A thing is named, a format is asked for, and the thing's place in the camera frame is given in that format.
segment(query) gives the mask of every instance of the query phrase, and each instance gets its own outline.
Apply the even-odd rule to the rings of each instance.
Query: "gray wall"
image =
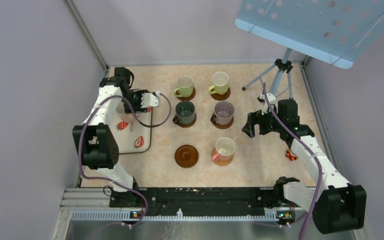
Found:
[[[0,0],[0,239],[51,236],[104,75],[61,0]]]
[[[367,191],[367,219],[384,239],[384,33],[350,69],[315,59],[308,69],[342,174]]]
[[[236,27],[241,0],[74,3],[109,65],[273,62],[286,50]]]

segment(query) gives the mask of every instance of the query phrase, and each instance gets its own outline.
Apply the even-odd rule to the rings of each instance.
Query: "beige tabletop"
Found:
[[[160,90],[171,101],[173,111],[166,124],[152,129],[152,142],[144,153],[120,155],[118,164],[137,180],[140,187],[272,187],[282,176],[295,177],[307,186],[314,182],[298,159],[290,161],[285,157],[288,149],[279,134],[271,132],[249,138],[241,131],[247,122],[247,114],[262,108],[257,97],[262,91],[259,82],[246,91],[242,87],[258,76],[270,64],[214,64],[214,65],[162,65],[127,67],[134,75],[134,88],[149,91]],[[230,78],[231,95],[227,101],[235,107],[234,123],[228,129],[218,129],[210,122],[214,100],[208,88],[212,85],[211,77],[216,72],[226,72]],[[179,100],[173,95],[176,79],[180,75],[193,77],[196,96],[191,102],[195,105],[197,120],[190,128],[180,128],[173,124],[174,107]],[[267,88],[275,77],[273,69],[264,78]],[[318,143],[323,148],[319,128],[310,104],[298,64],[291,71],[293,98],[298,103],[298,114],[301,124],[307,124],[315,133]],[[287,88],[288,80],[283,75],[278,93]],[[288,91],[279,96],[287,99]],[[153,124],[160,123],[167,116],[169,107],[163,98],[161,106],[154,109]],[[211,151],[217,139],[229,137],[236,144],[234,160],[227,166],[218,166],[211,161]],[[192,145],[199,152],[195,166],[182,168],[174,159],[175,151],[182,145]],[[96,171],[86,168],[88,176],[100,176]],[[82,187],[103,187],[108,182],[83,179]]]

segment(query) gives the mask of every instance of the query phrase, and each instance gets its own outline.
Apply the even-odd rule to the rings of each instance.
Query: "brown coaster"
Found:
[[[197,113],[195,112],[195,118],[193,119],[193,121],[191,123],[189,123],[189,124],[179,123],[178,126],[181,128],[187,129],[187,128],[192,127],[196,122],[197,122]]]
[[[214,125],[214,127],[218,128],[218,129],[228,129],[233,125],[234,119],[235,119],[235,117],[232,117],[232,120],[227,125],[220,125],[218,123],[213,123],[213,122],[211,122],[211,123]]]
[[[220,95],[218,93],[213,93],[213,94],[210,94],[211,97],[217,101],[223,101],[223,100],[226,100],[230,97],[231,95],[231,88],[229,87],[229,89],[227,90],[227,92],[223,95]]]
[[[198,150],[194,146],[183,145],[176,150],[174,159],[180,167],[188,169],[197,164],[199,156]]]
[[[195,94],[197,93],[197,91],[195,90],[195,87],[193,87],[193,92],[192,92],[192,95],[188,96],[188,97],[180,97],[180,96],[177,96],[177,99],[179,99],[180,101],[190,101],[192,100],[194,97],[195,97]]]
[[[216,148],[213,148],[212,151],[211,151],[211,157],[213,157],[214,155],[216,155],[217,151],[216,151]],[[223,167],[223,166],[227,166],[229,164],[231,164],[231,162],[233,161],[233,158],[235,156],[233,155],[229,160],[227,161],[221,161],[221,160],[215,160],[213,163],[215,163],[216,165],[219,165],[220,167]]]

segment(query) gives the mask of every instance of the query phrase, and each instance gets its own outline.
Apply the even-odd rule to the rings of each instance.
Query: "gray mug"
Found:
[[[173,118],[174,124],[191,124],[195,119],[195,106],[190,101],[181,101],[176,105],[176,116]]]
[[[220,101],[214,107],[214,115],[210,121],[213,124],[228,125],[233,118],[235,107],[228,101]]]

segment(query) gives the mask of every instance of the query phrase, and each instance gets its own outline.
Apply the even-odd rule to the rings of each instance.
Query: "green mug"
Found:
[[[209,87],[209,94],[223,95],[229,90],[229,75],[223,71],[214,73],[211,78],[212,86]]]
[[[189,75],[179,76],[176,84],[177,88],[173,92],[176,97],[189,98],[194,92],[194,80]]]

